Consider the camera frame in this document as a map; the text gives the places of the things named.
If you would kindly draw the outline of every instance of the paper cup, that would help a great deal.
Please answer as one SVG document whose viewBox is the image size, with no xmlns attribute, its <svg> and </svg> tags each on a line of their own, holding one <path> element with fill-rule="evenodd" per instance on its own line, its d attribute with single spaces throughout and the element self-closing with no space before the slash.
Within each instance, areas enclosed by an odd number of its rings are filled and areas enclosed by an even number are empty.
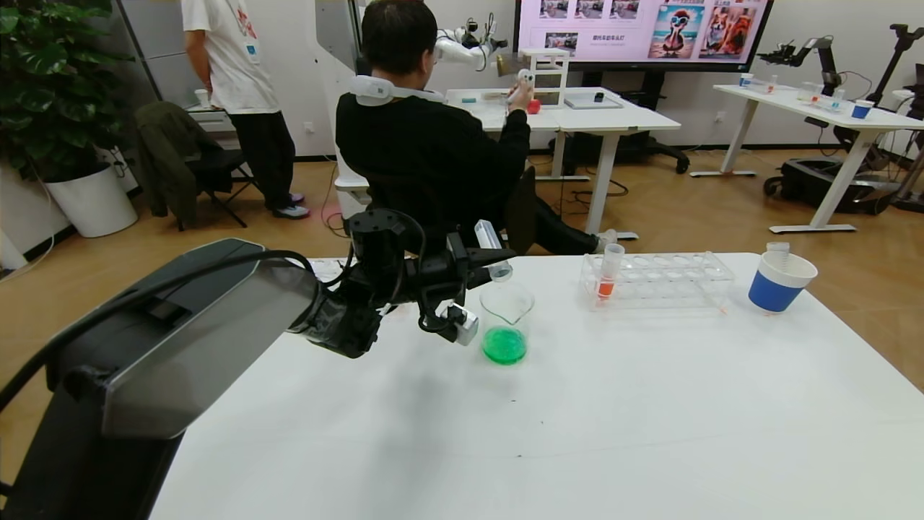
<svg viewBox="0 0 924 520">
<path fill-rule="evenodd" d="M 196 97 L 199 99 L 199 106 L 211 106 L 209 102 L 209 91 L 205 89 L 198 89 L 196 91 Z"/>
<path fill-rule="evenodd" d="M 866 119 L 866 116 L 869 115 L 870 110 L 873 106 L 876 105 L 871 101 L 860 100 L 854 105 L 854 113 L 852 117 L 854 119 Z"/>
<path fill-rule="evenodd" d="M 764 253 L 748 293 L 751 302 L 772 313 L 788 309 L 799 293 L 818 276 L 818 269 L 810 261 L 794 254 L 785 260 L 784 271 L 784 257 L 778 252 Z"/>
</svg>

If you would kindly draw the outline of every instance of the white t-shirt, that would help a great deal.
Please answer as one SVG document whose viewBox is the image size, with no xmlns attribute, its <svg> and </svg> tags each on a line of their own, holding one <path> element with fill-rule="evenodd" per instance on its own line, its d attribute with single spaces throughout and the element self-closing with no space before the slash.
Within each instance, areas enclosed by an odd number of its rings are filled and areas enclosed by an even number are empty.
<svg viewBox="0 0 924 520">
<path fill-rule="evenodd" d="M 212 103 L 228 114 L 279 111 L 244 0 L 182 0 L 183 31 L 205 31 Z"/>
</svg>

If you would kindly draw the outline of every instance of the lanyard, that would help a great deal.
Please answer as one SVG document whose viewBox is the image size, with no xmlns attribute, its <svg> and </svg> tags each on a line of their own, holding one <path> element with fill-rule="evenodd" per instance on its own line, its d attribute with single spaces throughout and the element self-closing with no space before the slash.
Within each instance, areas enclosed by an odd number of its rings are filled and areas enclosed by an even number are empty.
<svg viewBox="0 0 924 520">
<path fill-rule="evenodd" d="M 237 9 L 234 9 L 234 6 L 231 5 L 231 0 L 225 0 L 225 4 L 228 6 L 229 9 L 231 9 L 231 15 L 234 17 L 234 20 L 237 22 L 237 29 L 240 31 L 240 33 L 243 36 L 248 36 L 247 26 L 245 26 L 240 21 L 240 16 L 237 14 L 237 12 L 240 10 L 240 3 L 239 2 L 237 3 Z"/>
</svg>

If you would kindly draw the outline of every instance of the sneaker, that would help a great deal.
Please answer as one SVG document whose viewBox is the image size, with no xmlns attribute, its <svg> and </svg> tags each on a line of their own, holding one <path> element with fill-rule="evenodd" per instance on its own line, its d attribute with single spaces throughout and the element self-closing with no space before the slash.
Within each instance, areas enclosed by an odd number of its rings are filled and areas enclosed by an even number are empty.
<svg viewBox="0 0 924 520">
<path fill-rule="evenodd" d="M 606 246 L 611 243 L 616 243 L 619 240 L 619 235 L 616 234 L 615 229 L 608 229 L 603 233 L 597 233 L 597 249 L 594 250 L 594 254 L 603 254 L 603 250 L 606 249 Z"/>
<path fill-rule="evenodd" d="M 311 216 L 311 210 L 307 207 L 301 207 L 299 205 L 290 205 L 289 207 L 284 207 L 280 209 L 273 210 L 273 217 L 276 218 L 288 218 L 290 220 L 301 220 L 302 218 L 308 218 Z"/>
</svg>

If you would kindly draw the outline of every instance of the man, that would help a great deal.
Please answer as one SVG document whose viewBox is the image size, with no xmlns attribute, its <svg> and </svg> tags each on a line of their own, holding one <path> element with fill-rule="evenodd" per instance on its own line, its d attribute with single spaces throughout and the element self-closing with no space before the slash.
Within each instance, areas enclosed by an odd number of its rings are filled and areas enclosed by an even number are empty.
<svg viewBox="0 0 924 520">
<path fill-rule="evenodd" d="M 257 33 L 244 0 L 182 0 L 186 53 L 193 69 L 237 129 L 241 151 L 274 217 L 300 219 L 311 211 L 289 193 L 295 145 L 261 63 Z"/>
<path fill-rule="evenodd" d="M 378 0 L 362 20 L 363 55 L 372 76 L 422 91 L 433 72 L 436 19 L 421 0 Z M 337 106 L 336 141 L 344 160 L 378 176 L 416 176 L 439 199 L 444 218 L 470 229 L 481 219 L 504 226 L 508 197 L 529 154 L 525 82 L 510 105 L 500 142 L 469 112 L 418 97 L 365 106 L 345 94 Z M 553 254 L 602 253 L 616 240 L 609 230 L 588 235 L 569 228 L 537 201 L 536 242 Z"/>
</svg>

